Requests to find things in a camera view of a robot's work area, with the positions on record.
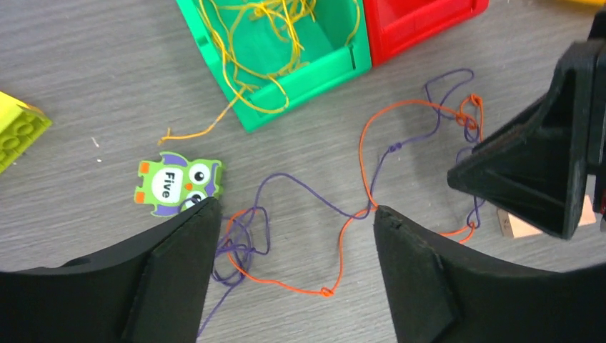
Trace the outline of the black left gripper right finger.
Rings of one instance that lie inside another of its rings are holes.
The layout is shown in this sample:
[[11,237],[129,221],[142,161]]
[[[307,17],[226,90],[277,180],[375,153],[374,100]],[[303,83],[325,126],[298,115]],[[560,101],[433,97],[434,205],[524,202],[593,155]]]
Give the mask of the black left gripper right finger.
[[380,206],[374,238],[398,342],[603,342],[605,265],[525,267]]

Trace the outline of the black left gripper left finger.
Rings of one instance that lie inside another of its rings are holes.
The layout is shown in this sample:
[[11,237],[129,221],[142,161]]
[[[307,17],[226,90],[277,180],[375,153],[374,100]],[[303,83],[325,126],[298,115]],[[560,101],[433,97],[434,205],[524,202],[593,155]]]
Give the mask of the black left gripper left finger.
[[208,198],[60,267],[1,273],[3,342],[194,342],[220,233]]

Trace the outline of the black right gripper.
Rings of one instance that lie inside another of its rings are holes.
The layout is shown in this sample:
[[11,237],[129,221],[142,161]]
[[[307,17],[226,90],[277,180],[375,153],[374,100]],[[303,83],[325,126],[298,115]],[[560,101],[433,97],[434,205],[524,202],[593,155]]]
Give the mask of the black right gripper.
[[569,239],[591,175],[592,208],[604,213],[604,10],[595,14],[587,40],[560,57],[548,91],[451,168],[447,183]]

